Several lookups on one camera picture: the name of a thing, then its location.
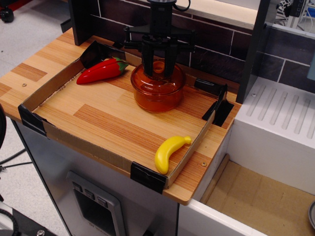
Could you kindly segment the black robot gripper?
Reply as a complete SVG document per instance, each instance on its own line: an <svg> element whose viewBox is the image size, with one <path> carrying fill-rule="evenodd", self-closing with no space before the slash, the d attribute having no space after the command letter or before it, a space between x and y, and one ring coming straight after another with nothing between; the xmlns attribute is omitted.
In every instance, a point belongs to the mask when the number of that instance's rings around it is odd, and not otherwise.
<svg viewBox="0 0 315 236"><path fill-rule="evenodd" d="M149 1L149 24L125 27L126 49L137 49L142 54L142 64L147 76L153 74L154 51L164 50L164 75L171 76L179 52L192 52L195 49L195 31L172 25L173 9L185 12L175 1Z"/></svg>

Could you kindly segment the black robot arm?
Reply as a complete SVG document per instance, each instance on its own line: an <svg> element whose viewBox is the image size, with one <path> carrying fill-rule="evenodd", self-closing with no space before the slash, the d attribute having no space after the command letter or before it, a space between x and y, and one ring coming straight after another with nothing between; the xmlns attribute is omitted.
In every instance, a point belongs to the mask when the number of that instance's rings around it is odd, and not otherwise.
<svg viewBox="0 0 315 236"><path fill-rule="evenodd" d="M164 52L164 76L173 74L177 56L181 52L193 52L195 49L195 31L172 25L172 11L185 12L175 0L150 0L150 23L145 26L125 27L126 49L141 52L142 65L146 76L151 77L154 70L155 51Z"/></svg>

